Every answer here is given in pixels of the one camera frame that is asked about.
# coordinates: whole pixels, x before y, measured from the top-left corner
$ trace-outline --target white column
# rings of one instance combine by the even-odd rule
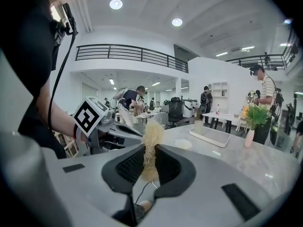
[[[181,78],[176,78],[176,97],[181,99]]]

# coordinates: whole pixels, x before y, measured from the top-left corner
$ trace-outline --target bottle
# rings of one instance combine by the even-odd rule
[[[217,111],[216,111],[216,114],[219,114],[220,113],[220,109],[219,109],[219,105],[217,106]]]

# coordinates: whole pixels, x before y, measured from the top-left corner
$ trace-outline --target potted plant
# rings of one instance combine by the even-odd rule
[[[265,106],[250,105],[246,112],[247,124],[250,127],[250,131],[247,133],[244,146],[250,147],[252,140],[254,139],[255,129],[259,124],[265,124],[269,110]]]

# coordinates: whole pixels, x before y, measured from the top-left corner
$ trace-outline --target black strip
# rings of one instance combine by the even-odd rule
[[[75,164],[75,165],[63,167],[63,171],[65,173],[68,173],[68,172],[73,172],[73,171],[79,170],[79,169],[84,168],[84,167],[85,166],[82,165],[82,164]]]
[[[259,208],[236,184],[228,184],[221,188],[245,221],[260,213]]]

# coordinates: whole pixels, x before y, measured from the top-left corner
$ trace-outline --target green plant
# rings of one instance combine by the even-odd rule
[[[267,122],[268,112],[269,110],[264,106],[250,105],[246,114],[247,124],[252,130],[255,130],[259,124]]]

